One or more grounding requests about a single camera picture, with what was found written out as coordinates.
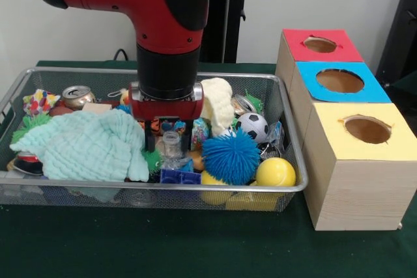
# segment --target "white wall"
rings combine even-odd
[[[344,28],[376,69],[398,0],[246,0],[239,62],[274,63],[284,27]],[[61,10],[42,0],[0,0],[0,96],[38,60],[106,60],[117,48],[135,57],[127,17]]]
[[[346,29],[375,71],[399,0],[246,0],[239,62],[275,63],[283,28]]]

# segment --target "wire mesh basket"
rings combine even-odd
[[[86,85],[97,98],[135,81],[135,70],[83,68],[32,68],[24,71],[0,103],[0,204],[101,206],[140,208],[183,208],[205,210],[249,210],[281,212],[296,192],[308,183],[308,176],[285,87],[272,75],[200,73],[198,80],[222,77],[234,94],[251,95],[262,100],[266,121],[280,120],[285,130],[283,158],[296,171],[294,187],[206,186],[146,184],[133,182],[80,182],[45,180],[6,171],[15,156],[9,149],[12,134],[22,124],[25,113],[22,98],[36,89],[60,94],[70,85]]]

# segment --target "blue spiky ball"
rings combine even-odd
[[[236,136],[223,135],[203,143],[204,166],[215,179],[229,185],[244,185],[259,164],[256,142],[242,130]]]

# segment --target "black and white soccer ball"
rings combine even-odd
[[[262,115],[256,113],[243,114],[236,123],[236,130],[242,128],[257,143],[266,142],[268,123]]]

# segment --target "mint green cloth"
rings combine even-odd
[[[142,127],[121,110],[76,111],[33,128],[10,148],[35,154],[49,179],[146,182],[144,143]]]

